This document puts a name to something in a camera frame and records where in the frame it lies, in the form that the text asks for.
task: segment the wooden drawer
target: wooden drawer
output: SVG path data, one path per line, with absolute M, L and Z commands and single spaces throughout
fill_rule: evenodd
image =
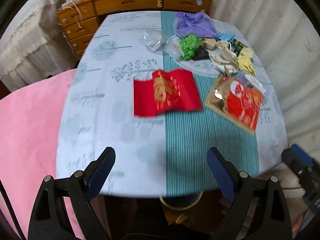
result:
M 207 12 L 210 1 L 211 0 L 164 0 L 164 10 L 197 13 L 203 9 Z
M 81 60 L 82 55 L 84 54 L 84 52 L 85 52 L 85 50 L 81 50 L 81 51 L 76 52 L 76 56 L 77 56 L 77 58 L 78 58 L 79 60 Z
M 90 18 L 80 22 L 82 28 L 79 28 L 78 24 L 75 23 L 69 27 L 64 28 L 64 32 L 70 40 L 85 36 L 91 33 L 95 33 L 98 30 L 98 20 L 96 17 Z
M 91 41 L 93 34 L 89 34 L 74 40 L 71 40 L 70 43 L 72 44 L 72 47 L 75 51 L 81 51 L 81 50 L 85 50 L 89 44 L 89 42 Z
M 95 0 L 97 15 L 141 9 L 159 9 L 158 0 Z
M 82 19 L 89 19 L 95 16 L 95 10 L 92 2 L 87 2 L 78 6 Z M 63 27 L 67 27 L 80 21 L 80 16 L 76 8 L 66 10 L 62 13 L 58 13 L 58 18 Z

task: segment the tablecloth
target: tablecloth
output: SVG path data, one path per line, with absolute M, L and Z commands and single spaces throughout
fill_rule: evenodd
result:
M 133 117 L 133 79 L 146 80 L 156 69 L 193 72 L 204 101 L 218 76 L 210 61 L 174 62 L 142 44 L 143 32 L 174 35 L 173 12 L 144 11 L 107 16 L 84 53 L 70 87 L 61 119 L 57 177 L 83 170 L 103 149 L 116 151 L 116 163 L 102 193 L 134 197 L 185 195 L 217 187 L 206 152 L 217 147 L 239 170 L 263 173 L 280 163 L 287 137 L 281 109 L 258 57 L 257 78 L 267 84 L 270 99 L 261 106 L 252 136 L 206 107 L 202 112 L 169 112 L 155 118 Z M 233 25 L 213 20 L 248 45 Z

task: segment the pink fabric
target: pink fabric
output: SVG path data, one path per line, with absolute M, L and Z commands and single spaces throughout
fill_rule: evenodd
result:
M 56 175 L 60 121 L 75 71 L 21 88 L 0 101 L 0 179 L 25 236 L 43 178 Z M 3 199 L 0 208 L 11 221 Z M 76 236 L 83 238 L 74 214 L 69 216 Z

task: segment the teal striped table runner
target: teal striped table runner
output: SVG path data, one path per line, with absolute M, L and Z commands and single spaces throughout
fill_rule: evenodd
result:
M 162 30 L 174 35 L 174 12 L 161 12 Z M 165 71 L 182 68 L 163 53 Z M 212 77 L 193 74 L 203 102 L 213 85 Z M 256 136 L 203 106 L 199 112 L 168 112 L 165 116 L 167 196 L 217 188 L 206 163 L 210 147 L 217 147 L 239 171 L 259 171 Z

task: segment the white curtain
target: white curtain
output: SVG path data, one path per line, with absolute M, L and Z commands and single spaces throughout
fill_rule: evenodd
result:
M 61 0 L 28 0 L 0 40 L 0 79 L 12 92 L 76 67 L 61 33 Z
M 289 143 L 320 160 L 320 38 L 293 0 L 213 0 L 210 16 L 235 25 L 263 63 Z

